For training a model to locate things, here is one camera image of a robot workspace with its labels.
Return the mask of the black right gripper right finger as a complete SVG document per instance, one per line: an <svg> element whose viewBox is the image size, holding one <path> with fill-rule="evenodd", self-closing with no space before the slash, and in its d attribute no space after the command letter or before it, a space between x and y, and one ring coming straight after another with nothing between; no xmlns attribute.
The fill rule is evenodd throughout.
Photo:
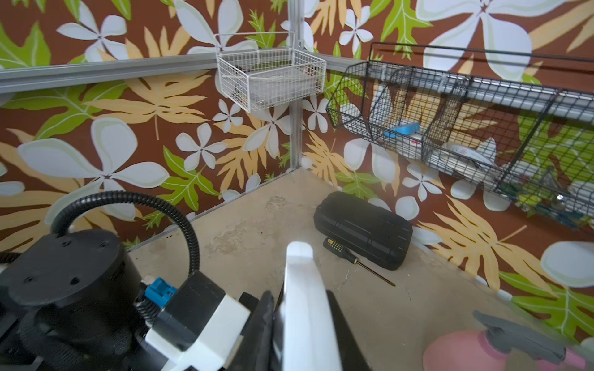
<svg viewBox="0 0 594 371"><path fill-rule="evenodd" d="M339 306L336 296L331 291L326 292L329 307L334 322L334 329L337 337L337 344L340 352L340 360L344 371L371 371L354 334L351 332L346 318Z"/></svg>

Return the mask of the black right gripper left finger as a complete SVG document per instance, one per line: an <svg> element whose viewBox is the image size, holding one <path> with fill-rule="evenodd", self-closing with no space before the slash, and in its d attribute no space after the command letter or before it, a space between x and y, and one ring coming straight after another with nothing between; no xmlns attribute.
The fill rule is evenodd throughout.
<svg viewBox="0 0 594 371"><path fill-rule="evenodd" d="M270 370L274 296L272 292L266 291L260 299L257 299L244 292L239 302L249 310L250 315L241 331L241 343L226 370Z"/></svg>

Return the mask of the blue white spray nozzle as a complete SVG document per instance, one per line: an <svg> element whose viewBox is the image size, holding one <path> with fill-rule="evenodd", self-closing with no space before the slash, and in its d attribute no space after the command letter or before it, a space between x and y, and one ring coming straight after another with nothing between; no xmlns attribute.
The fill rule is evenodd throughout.
<svg viewBox="0 0 594 371"><path fill-rule="evenodd" d="M326 288L308 243L287 247L281 318L283 370L343 369Z"/></svg>

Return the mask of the pink grey spray nozzle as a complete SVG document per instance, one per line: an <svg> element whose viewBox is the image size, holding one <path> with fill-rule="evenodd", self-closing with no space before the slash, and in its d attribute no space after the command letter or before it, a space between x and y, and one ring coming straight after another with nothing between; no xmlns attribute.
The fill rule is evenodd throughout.
<svg viewBox="0 0 594 371"><path fill-rule="evenodd" d="M586 370L586 358L539 332L477 310L473 317L486 328L479 335L479 344L494 360L506 360L512 349L516 349L530 356L539 370L562 370L569 366Z"/></svg>

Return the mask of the opaque pink spray bottle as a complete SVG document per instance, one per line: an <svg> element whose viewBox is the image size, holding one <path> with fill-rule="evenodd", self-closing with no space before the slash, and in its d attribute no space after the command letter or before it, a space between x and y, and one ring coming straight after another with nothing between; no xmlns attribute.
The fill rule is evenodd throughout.
<svg viewBox="0 0 594 371"><path fill-rule="evenodd" d="M466 330L439 337L423 353L424 370L511 370L510 353L493 347L487 331Z"/></svg>

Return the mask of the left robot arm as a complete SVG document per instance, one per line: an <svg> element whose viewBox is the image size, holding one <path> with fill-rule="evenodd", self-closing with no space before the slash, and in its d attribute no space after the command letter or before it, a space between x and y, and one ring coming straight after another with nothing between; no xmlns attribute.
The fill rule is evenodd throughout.
<svg viewBox="0 0 594 371"><path fill-rule="evenodd" d="M4 370L161 370L167 359L146 341L160 308L121 240L106 230L71 232L86 212L125 204L151 207L184 235L189 269L200 267L190 221L145 193L83 196L58 213L47 235L23 253L2 253L1 368Z"/></svg>

